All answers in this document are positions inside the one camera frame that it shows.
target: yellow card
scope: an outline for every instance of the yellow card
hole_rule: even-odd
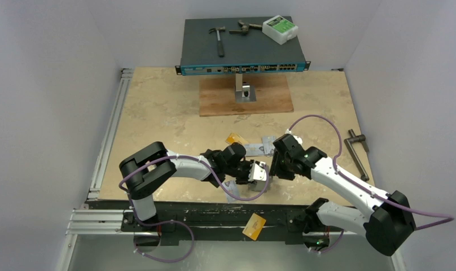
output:
[[[260,235],[261,230],[263,229],[263,226],[266,223],[266,219],[262,218],[261,216],[253,213],[251,218],[248,220],[248,223],[243,229],[243,234],[250,237],[254,241],[258,238],[258,235]]]
[[[241,145],[249,144],[249,142],[246,139],[244,139],[243,137],[241,137],[239,134],[236,134],[236,133],[231,133],[225,141],[226,141],[226,143],[228,143],[230,145],[235,142],[240,143]]]

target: wooden board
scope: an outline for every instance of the wooden board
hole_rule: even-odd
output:
[[[243,80],[255,86],[255,102],[236,102],[234,76],[200,80],[200,116],[293,112],[285,75],[243,76]]]
[[[118,188],[122,179],[119,163],[154,141],[162,141],[166,148],[181,154],[199,155],[208,148],[223,150],[228,146],[225,139],[232,132],[250,143],[261,143],[262,136],[279,137],[296,119],[306,114],[319,114],[332,120],[343,139],[349,136],[349,129],[360,134],[344,72],[287,74],[294,106],[291,113],[200,117],[200,80],[211,78],[223,76],[178,76],[173,68],[135,69],[108,159],[100,199],[126,199]],[[322,120],[305,119],[296,125],[293,133],[303,139],[305,148],[316,146],[331,157],[338,151],[336,133]],[[373,184],[366,152],[361,144],[355,144],[354,148],[371,178],[369,183]],[[271,164],[271,158],[266,156],[250,159]],[[346,149],[338,164],[359,176]],[[258,194],[246,185],[239,185],[238,189],[244,198]],[[223,190],[215,189],[208,182],[188,178],[170,178],[154,193],[154,198],[179,202],[227,202]],[[275,178],[268,192],[244,203],[310,204],[318,198],[349,204],[329,188],[304,177],[293,181]]]

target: green label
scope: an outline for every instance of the green label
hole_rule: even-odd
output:
[[[273,21],[269,22],[268,25],[276,29],[276,31],[281,34],[295,27],[292,22],[286,20],[283,17],[277,17]]]

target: white wall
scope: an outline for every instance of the white wall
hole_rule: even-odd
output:
[[[83,0],[0,0],[0,270],[54,270],[119,76]]]
[[[346,72],[376,184],[456,216],[456,1],[383,1]],[[455,271],[456,220],[401,249],[408,270]]]
[[[180,64],[185,19],[290,15],[311,69],[348,62],[380,0],[87,0],[119,65]]]

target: metal stand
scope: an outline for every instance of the metal stand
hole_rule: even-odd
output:
[[[235,74],[235,98],[237,103],[256,102],[255,86],[243,82],[243,74]]]

